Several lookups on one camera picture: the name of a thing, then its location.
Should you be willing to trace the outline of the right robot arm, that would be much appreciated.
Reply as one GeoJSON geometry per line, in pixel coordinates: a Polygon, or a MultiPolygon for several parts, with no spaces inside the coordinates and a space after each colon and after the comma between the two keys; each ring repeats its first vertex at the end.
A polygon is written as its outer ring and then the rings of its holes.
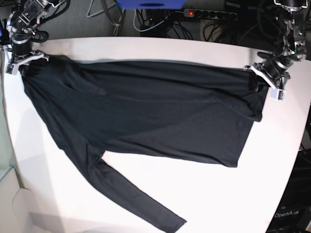
{"type": "Polygon", "coordinates": [[[28,66],[31,61],[45,59],[49,56],[33,49],[34,43],[44,43],[49,39],[40,26],[62,15],[70,6],[69,0],[22,0],[1,28],[4,41],[1,49],[8,60],[4,72],[17,75],[21,66],[28,66]]]}

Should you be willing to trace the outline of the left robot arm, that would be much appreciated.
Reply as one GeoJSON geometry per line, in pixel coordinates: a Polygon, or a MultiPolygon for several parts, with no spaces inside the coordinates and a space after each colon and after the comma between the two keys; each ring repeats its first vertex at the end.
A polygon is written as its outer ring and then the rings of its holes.
{"type": "Polygon", "coordinates": [[[263,61],[244,69],[252,72],[249,90],[260,92],[271,88],[271,97],[283,100],[285,85],[291,78],[288,69],[307,57],[303,10],[308,8],[308,1],[275,0],[274,5],[278,7],[275,16],[279,29],[277,48],[272,53],[258,52],[263,61]]]}

